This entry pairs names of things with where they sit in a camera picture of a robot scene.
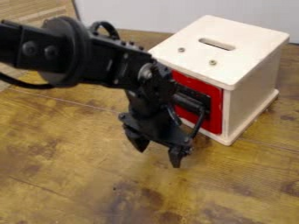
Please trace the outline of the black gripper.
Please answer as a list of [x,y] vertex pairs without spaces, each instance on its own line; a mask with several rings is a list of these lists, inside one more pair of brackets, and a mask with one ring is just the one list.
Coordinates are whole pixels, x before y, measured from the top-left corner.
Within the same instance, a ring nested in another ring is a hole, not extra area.
[[128,112],[119,115],[125,137],[135,149],[144,152],[151,141],[164,145],[174,168],[182,166],[182,160],[192,147],[190,135],[182,130],[182,120],[174,113],[174,92],[160,94],[142,87],[127,90]]

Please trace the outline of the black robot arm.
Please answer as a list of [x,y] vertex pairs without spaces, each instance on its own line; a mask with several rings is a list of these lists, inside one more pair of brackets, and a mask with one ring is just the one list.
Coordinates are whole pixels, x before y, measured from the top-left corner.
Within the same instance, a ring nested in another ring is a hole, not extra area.
[[80,83],[125,91],[128,111],[119,115],[127,139],[138,151],[151,142],[168,147],[178,168],[192,148],[174,111],[179,83],[170,68],[139,46],[119,37],[115,27],[91,27],[71,17],[55,17],[40,28],[0,21],[0,62],[33,70],[43,84],[17,80],[0,72],[0,81],[31,89],[72,88]]

